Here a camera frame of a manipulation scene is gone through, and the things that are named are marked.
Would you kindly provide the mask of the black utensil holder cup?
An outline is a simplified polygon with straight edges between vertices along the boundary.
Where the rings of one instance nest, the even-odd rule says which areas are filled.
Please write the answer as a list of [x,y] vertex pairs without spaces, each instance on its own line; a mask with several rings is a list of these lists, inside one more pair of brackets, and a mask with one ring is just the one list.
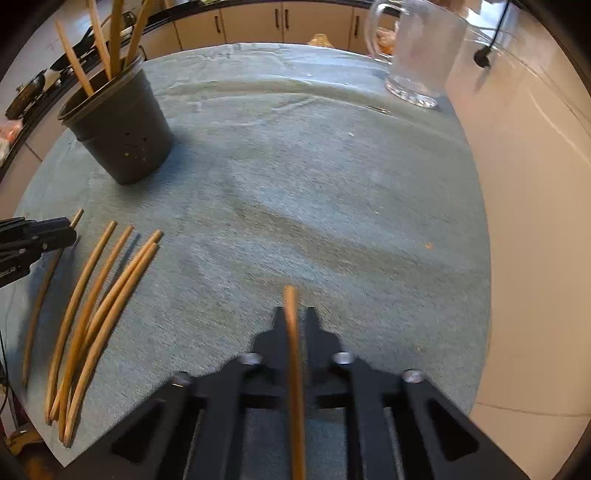
[[94,94],[78,89],[58,120],[74,133],[98,164],[120,185],[136,183],[166,160],[173,134],[136,55],[120,76],[101,71],[90,79]]

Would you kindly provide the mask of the steel pot with lid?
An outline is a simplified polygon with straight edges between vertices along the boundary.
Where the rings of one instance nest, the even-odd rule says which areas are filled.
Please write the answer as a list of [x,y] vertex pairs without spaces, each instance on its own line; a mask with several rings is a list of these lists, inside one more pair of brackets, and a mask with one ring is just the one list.
[[20,119],[27,108],[35,102],[45,88],[45,72],[40,71],[26,86],[22,87],[5,112],[9,120]]

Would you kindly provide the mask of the plastic bag of food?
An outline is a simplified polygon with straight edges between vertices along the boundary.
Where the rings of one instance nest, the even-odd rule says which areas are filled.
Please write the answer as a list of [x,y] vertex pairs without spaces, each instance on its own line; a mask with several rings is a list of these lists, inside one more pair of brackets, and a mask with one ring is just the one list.
[[0,120],[0,162],[3,163],[9,154],[12,144],[22,130],[21,120]]

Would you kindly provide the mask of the light blue towel table cover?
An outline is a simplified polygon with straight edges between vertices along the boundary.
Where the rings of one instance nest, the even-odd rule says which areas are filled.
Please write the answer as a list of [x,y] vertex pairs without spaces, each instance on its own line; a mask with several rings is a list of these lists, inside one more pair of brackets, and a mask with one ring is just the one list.
[[[174,136],[165,163],[117,184],[70,131],[16,212],[79,214],[45,297],[47,262],[1,291],[10,378],[52,454],[68,464],[169,375],[204,374],[270,327],[283,288],[373,367],[419,368],[462,410],[480,383],[490,323],[490,247],[479,177],[448,101],[410,105],[372,59],[235,44],[143,66]],[[44,420],[49,366],[75,283],[109,222],[134,231],[113,273],[155,230],[161,246],[123,310],[71,447]]]

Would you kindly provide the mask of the clear glass pitcher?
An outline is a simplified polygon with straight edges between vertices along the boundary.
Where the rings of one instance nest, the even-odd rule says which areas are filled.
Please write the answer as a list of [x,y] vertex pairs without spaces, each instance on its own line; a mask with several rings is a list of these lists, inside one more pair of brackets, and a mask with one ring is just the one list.
[[[392,54],[381,52],[377,43],[385,10],[399,13]],[[464,18],[430,1],[375,1],[363,29],[370,56],[389,66],[386,88],[415,106],[434,109],[445,94],[467,27]]]

